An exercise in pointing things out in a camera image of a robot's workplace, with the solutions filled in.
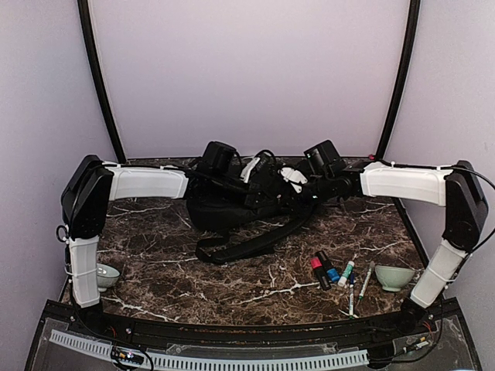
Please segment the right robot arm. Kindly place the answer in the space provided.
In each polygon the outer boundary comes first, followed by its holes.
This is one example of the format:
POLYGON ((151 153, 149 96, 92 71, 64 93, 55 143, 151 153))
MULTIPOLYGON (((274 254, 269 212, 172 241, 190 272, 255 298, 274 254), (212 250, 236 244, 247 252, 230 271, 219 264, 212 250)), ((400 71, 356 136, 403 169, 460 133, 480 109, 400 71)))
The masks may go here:
POLYGON ((329 173, 304 172, 289 165, 279 173, 297 195, 315 203, 348 196, 384 197, 433 213, 427 221, 439 228, 438 246, 426 250, 428 265, 409 295, 413 305, 395 317, 394 327, 402 335, 411 335, 423 325, 422 308, 429 307, 494 236, 486 230, 490 207, 481 186, 494 184, 468 161, 433 166, 363 160, 329 173))

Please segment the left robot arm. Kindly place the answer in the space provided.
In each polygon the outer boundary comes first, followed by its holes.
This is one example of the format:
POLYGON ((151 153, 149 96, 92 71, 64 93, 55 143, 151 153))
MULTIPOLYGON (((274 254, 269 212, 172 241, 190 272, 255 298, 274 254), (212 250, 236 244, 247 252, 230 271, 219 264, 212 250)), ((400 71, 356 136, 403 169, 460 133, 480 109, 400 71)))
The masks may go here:
POLYGON ((118 199, 183 199, 198 230, 227 232, 273 216, 278 204, 268 191, 266 175, 254 162, 244 168, 214 168, 202 161, 186 166, 136 166, 104 162, 88 155, 79 164, 61 196, 63 241, 71 293, 84 308, 78 322, 93 337, 109 330, 109 321, 96 308, 97 247, 107 219, 108 203, 118 199))

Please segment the black student bag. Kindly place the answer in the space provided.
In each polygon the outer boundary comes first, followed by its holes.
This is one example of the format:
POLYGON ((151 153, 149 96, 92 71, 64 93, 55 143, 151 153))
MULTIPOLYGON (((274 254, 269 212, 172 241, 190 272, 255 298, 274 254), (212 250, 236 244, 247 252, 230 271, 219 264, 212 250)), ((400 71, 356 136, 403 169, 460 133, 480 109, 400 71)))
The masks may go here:
MULTIPOLYGON (((301 228, 313 215, 316 205, 307 205, 297 200, 294 188, 285 182, 278 170, 287 165, 279 161, 272 152, 260 151, 261 166, 246 185, 260 186, 271 196, 269 203, 258 207, 239 206, 222 200, 186 200, 186 208, 193 225, 216 236, 199 240, 196 257, 209 264, 222 265, 258 255, 269 254, 274 245, 301 228), (230 232, 254 221, 278 216, 288 216, 282 226, 237 245, 230 245, 230 232)), ((192 162, 188 171, 196 170, 201 158, 192 162)))

